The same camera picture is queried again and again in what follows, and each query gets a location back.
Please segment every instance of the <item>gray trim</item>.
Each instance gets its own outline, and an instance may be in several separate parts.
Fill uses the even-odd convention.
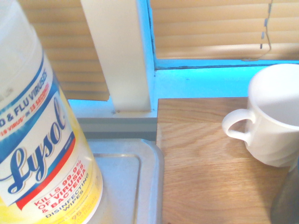
[[[157,118],[79,118],[87,139],[146,139],[156,141]]]

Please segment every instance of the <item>yellow label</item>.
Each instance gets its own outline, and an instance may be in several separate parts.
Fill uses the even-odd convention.
[[[84,224],[103,182],[48,59],[11,104],[0,108],[0,221]]]

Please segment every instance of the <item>white mug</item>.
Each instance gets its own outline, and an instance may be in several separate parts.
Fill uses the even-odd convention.
[[[245,133],[230,130],[247,120]],[[229,113],[224,132],[245,142],[259,161],[275,167],[295,167],[299,156],[299,65],[277,64],[250,81],[248,108]]]

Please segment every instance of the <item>mug handle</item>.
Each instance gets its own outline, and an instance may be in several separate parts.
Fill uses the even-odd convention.
[[[247,143],[247,145],[250,144],[250,132],[239,132],[236,130],[230,130],[230,127],[241,121],[241,120],[251,120],[254,124],[256,121],[256,117],[254,113],[247,109],[238,109],[235,111],[232,111],[228,115],[226,115],[222,121],[222,129],[224,130],[225,134],[227,134],[229,137],[234,139],[240,139]]]

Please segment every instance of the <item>white window post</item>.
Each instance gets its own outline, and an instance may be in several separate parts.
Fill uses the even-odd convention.
[[[147,1],[81,3],[115,111],[151,111],[154,63]]]

